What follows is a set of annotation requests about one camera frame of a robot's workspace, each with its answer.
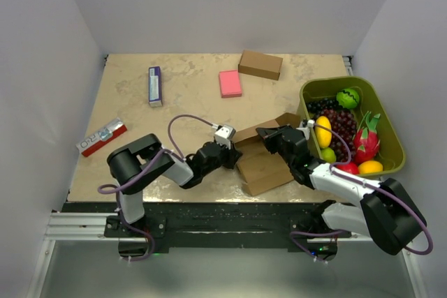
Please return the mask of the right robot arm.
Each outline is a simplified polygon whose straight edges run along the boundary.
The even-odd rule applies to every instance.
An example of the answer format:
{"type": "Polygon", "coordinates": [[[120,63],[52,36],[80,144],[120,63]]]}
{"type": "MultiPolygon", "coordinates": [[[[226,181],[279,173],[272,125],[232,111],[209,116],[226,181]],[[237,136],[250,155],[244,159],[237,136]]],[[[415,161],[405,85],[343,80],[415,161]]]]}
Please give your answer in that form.
{"type": "Polygon", "coordinates": [[[371,180],[343,171],[340,163],[326,163],[313,156],[307,147],[306,128],[280,126],[256,128],[265,148],[279,154],[294,180],[306,187],[337,195],[347,204],[332,203],[317,212],[311,220],[315,235],[327,237],[341,231],[370,237],[389,255],[408,249],[419,234],[427,238],[432,252],[433,241],[427,222],[403,185],[393,178],[371,180]]]}

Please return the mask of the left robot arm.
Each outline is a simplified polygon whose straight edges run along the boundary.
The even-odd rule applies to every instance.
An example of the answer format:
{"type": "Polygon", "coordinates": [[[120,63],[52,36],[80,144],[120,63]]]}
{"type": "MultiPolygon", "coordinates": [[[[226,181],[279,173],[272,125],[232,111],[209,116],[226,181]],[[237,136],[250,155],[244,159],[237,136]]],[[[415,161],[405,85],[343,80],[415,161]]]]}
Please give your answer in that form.
{"type": "Polygon", "coordinates": [[[196,153],[180,158],[162,146],[159,138],[151,133],[112,152],[107,158],[111,176],[117,186],[107,184],[98,188],[99,193],[117,195],[120,228],[130,237],[137,237],[145,228],[143,190],[160,176],[173,181],[183,189],[193,188],[205,176],[224,167],[233,169],[242,157],[232,141],[233,131],[222,128],[225,135],[214,135],[196,153]]]}

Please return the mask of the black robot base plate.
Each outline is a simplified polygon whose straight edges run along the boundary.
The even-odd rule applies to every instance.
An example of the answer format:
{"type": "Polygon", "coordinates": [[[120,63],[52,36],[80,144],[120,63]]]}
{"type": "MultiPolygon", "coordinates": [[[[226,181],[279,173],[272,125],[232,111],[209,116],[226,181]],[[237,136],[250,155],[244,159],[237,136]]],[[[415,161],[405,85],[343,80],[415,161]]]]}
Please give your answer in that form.
{"type": "Polygon", "coordinates": [[[104,235],[120,240],[121,256],[140,256],[150,249],[278,248],[331,260],[336,237],[319,219],[322,203],[146,203],[144,220],[128,229],[116,215],[108,216],[104,235]]]}

